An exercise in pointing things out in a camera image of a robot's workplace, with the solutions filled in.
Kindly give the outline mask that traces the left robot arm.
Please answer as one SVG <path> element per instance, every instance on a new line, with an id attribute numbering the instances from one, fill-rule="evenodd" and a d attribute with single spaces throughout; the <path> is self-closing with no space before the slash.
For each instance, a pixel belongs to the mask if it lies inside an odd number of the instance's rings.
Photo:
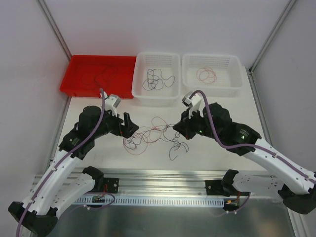
<path id="1" fill-rule="evenodd" d="M 129 113 L 120 118 L 113 110 L 85 107 L 74 128 L 64 136 L 51 166 L 35 188 L 23 201 L 10 204 L 8 211 L 18 223 L 16 236 L 20 236 L 21 229 L 26 228 L 39 237 L 45 237 L 76 199 L 89 191 L 104 193 L 104 174 L 93 166 L 84 168 L 69 187 L 62 188 L 62 185 L 94 148 L 96 139 L 109 133 L 129 138 L 138 129 Z"/>

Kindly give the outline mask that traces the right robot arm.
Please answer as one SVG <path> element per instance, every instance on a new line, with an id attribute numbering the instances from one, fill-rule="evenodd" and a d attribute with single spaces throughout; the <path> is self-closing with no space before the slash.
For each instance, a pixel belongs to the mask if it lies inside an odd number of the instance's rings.
<path id="1" fill-rule="evenodd" d="M 229 152 L 243 156 L 271 173 L 263 178 L 229 169 L 221 181 L 209 181 L 212 195 L 234 196 L 255 193 L 281 200 L 289 209 L 308 214 L 316 207 L 316 174 L 306 170 L 287 158 L 282 158 L 261 135 L 251 127 L 232 121 L 229 111 L 218 103 L 209 105 L 215 132 L 212 131 L 207 110 L 188 110 L 173 129 L 187 140 L 201 135 L 219 140 L 225 146 L 234 146 Z"/>

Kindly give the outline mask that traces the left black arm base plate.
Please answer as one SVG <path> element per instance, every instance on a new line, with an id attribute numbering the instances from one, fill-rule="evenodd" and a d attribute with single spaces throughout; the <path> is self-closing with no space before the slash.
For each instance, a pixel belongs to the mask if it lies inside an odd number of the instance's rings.
<path id="1" fill-rule="evenodd" d="M 119 191 L 119 178 L 106 178 L 103 179 L 103 192 L 117 194 Z"/>

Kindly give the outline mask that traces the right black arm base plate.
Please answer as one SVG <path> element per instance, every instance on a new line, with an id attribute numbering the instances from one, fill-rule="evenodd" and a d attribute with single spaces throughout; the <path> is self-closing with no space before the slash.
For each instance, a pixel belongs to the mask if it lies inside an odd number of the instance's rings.
<path id="1" fill-rule="evenodd" d="M 225 192 L 221 180 L 205 180 L 205 189 L 207 196 L 224 196 Z"/>

